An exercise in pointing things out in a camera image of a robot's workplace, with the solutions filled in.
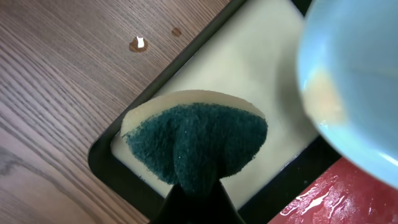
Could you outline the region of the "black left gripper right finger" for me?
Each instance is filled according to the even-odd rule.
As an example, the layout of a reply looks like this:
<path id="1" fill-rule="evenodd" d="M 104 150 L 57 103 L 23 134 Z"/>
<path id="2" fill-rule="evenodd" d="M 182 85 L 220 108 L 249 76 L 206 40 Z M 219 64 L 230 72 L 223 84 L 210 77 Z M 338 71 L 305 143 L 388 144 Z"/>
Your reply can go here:
<path id="1" fill-rule="evenodd" d="M 220 181 L 200 205 L 198 219 L 202 224 L 245 224 Z"/>

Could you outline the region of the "green yellow sponge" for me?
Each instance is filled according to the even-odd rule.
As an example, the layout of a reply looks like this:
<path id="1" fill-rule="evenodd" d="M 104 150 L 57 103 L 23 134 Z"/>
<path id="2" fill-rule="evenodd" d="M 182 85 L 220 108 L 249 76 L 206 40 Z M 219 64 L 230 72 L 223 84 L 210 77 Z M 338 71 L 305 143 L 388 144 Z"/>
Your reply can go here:
<path id="1" fill-rule="evenodd" d="M 264 114 L 242 98 L 184 90 L 128 111 L 120 136 L 161 181 L 204 197 L 217 181 L 253 160 L 267 131 Z"/>

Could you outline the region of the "light blue plate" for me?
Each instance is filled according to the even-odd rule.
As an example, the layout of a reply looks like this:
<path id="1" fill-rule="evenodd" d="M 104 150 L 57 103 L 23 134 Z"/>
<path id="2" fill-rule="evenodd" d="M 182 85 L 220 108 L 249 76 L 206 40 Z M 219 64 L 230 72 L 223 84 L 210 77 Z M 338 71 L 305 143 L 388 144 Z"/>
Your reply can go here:
<path id="1" fill-rule="evenodd" d="M 315 0 L 297 82 L 306 114 L 343 157 L 397 187 L 397 0 Z"/>

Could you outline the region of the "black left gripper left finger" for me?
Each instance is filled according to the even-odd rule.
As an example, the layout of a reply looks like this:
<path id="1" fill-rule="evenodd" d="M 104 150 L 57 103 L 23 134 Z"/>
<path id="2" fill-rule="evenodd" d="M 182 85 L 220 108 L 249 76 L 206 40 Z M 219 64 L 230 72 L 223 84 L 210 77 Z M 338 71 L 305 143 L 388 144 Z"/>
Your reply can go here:
<path id="1" fill-rule="evenodd" d="M 197 208 L 198 198 L 186 194 L 180 185 L 174 185 L 149 224 L 197 224 Z"/>

